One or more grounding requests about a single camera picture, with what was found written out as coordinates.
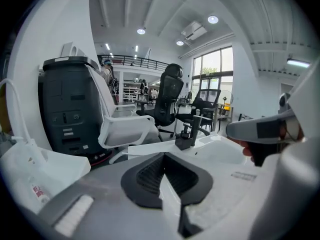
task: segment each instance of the railing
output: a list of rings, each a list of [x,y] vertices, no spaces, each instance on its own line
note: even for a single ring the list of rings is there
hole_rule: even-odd
[[[153,59],[126,56],[126,55],[98,55],[98,60],[102,65],[106,60],[110,60],[113,65],[135,66],[151,70],[165,71],[169,65],[164,62],[156,61]]]

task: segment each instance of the white pillar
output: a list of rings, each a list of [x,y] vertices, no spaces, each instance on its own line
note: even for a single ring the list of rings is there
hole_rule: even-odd
[[[119,103],[124,102],[124,72],[120,71],[119,78]]]

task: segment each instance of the air conditioner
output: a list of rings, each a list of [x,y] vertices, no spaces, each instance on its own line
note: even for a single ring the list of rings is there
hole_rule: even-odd
[[[181,34],[185,36],[186,40],[195,40],[205,33],[207,33],[206,29],[196,21],[193,21],[181,32]]]

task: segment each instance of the headrest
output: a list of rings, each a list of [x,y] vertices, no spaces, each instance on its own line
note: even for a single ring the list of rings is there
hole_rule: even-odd
[[[182,78],[182,67],[178,64],[170,64],[166,67],[165,71],[169,76],[174,78]]]

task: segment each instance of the tree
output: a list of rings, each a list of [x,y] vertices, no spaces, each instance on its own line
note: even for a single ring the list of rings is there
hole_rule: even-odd
[[[210,74],[210,73],[215,73],[217,72],[216,68],[212,68],[212,67],[204,67],[202,69],[202,74]]]

